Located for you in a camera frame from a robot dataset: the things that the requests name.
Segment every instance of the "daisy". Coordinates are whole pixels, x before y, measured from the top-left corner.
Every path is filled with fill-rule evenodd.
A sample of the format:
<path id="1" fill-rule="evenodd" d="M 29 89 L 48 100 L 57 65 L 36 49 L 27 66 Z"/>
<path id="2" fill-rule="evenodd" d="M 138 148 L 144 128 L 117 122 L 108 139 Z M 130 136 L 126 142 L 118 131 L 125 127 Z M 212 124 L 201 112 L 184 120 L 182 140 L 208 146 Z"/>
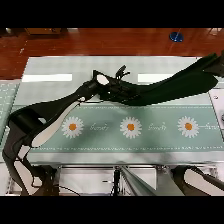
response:
<path id="1" fill-rule="evenodd" d="M 78 117 L 69 117 L 62 124 L 62 131 L 64 132 L 63 135 L 65 135 L 66 138 L 75 138 L 82 134 L 83 126 L 83 121 Z"/>
<path id="2" fill-rule="evenodd" d="M 120 127 L 120 131 L 123 132 L 123 135 L 130 139 L 139 136 L 141 134 L 140 130 L 142 130 L 140 121 L 134 117 L 126 117 L 126 119 L 121 122 Z"/>
<path id="3" fill-rule="evenodd" d="M 182 135 L 184 135 L 185 137 L 194 138 L 199 133 L 199 127 L 194 118 L 186 116 L 182 117 L 181 119 L 179 119 L 177 127 L 179 127 L 178 130 L 182 131 Z"/>

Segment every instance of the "white stripe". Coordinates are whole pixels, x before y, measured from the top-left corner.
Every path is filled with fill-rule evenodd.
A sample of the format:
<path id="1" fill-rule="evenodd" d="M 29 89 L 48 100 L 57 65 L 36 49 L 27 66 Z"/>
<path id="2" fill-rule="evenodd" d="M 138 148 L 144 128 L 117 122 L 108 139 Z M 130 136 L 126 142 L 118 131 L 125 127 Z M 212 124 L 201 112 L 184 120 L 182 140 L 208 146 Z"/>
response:
<path id="1" fill-rule="evenodd" d="M 159 82 L 170 78 L 174 74 L 138 74 L 138 82 Z"/>
<path id="2" fill-rule="evenodd" d="M 22 82 L 72 81 L 72 74 L 24 75 Z"/>

